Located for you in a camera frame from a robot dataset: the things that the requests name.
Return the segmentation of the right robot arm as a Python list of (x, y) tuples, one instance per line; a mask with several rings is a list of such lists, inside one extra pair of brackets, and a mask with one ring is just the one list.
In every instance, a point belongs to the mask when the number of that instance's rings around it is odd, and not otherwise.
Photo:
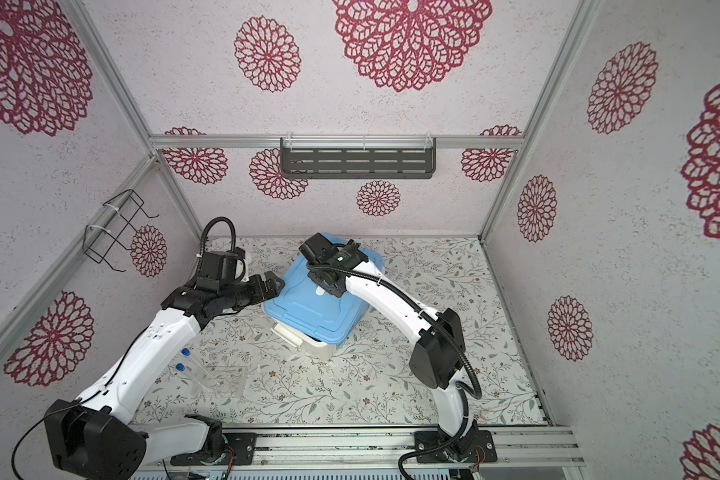
[(482, 398), (477, 372), (466, 355), (458, 313), (438, 311), (415, 299), (388, 279), (352, 240), (334, 243), (317, 233), (299, 247), (308, 277), (325, 292), (340, 298), (352, 294), (383, 314), (412, 345), (409, 368), (433, 396), (438, 430), (397, 461), (401, 475), (409, 460), (493, 463), (497, 452), (488, 433), (470, 414), (468, 399)]

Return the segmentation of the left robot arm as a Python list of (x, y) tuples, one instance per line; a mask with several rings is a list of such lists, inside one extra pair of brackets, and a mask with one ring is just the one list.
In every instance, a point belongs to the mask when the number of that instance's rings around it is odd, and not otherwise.
[(284, 286), (268, 271), (218, 289), (176, 288), (115, 365), (75, 400), (48, 408), (40, 423), (53, 465), (85, 479), (128, 479), (144, 464), (173, 457), (218, 462), (227, 445), (220, 421), (187, 415), (149, 426), (132, 419), (154, 381), (213, 319), (274, 299)]

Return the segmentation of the clear test tube rack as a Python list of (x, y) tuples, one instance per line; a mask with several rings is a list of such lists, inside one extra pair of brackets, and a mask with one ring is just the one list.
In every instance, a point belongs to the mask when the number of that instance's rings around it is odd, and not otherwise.
[(248, 371), (240, 366), (193, 365), (199, 382), (199, 394), (205, 397), (242, 397)]

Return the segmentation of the blue-capped test tube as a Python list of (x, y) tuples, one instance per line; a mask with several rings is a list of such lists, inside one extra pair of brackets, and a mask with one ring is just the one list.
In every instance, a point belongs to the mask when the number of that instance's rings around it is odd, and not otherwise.
[(205, 376), (202, 373), (198, 373), (195, 369), (188, 367), (184, 363), (177, 363), (175, 365), (175, 371), (177, 375), (190, 386), (192, 396), (198, 397), (205, 394), (207, 388)]
[(182, 364), (185, 366), (186, 371), (192, 372), (199, 379), (208, 380), (211, 378), (211, 374), (205, 367), (203, 361), (189, 348), (183, 348), (181, 350), (181, 356)]

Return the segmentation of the white plastic bin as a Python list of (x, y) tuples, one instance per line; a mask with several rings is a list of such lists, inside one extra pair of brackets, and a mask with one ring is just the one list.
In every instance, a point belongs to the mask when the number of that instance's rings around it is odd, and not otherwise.
[(337, 351), (337, 346), (315, 340), (305, 333), (276, 321), (271, 331), (300, 352), (320, 361), (328, 361)]

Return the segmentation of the blue plastic lid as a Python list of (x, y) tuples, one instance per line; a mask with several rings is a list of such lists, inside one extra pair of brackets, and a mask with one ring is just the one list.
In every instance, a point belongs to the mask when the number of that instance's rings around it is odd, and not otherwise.
[(299, 253), (286, 271), (284, 288), (278, 297), (263, 304), (272, 319), (329, 345), (340, 345), (351, 333), (370, 305), (345, 293), (341, 298), (318, 293), (308, 277), (307, 260)]

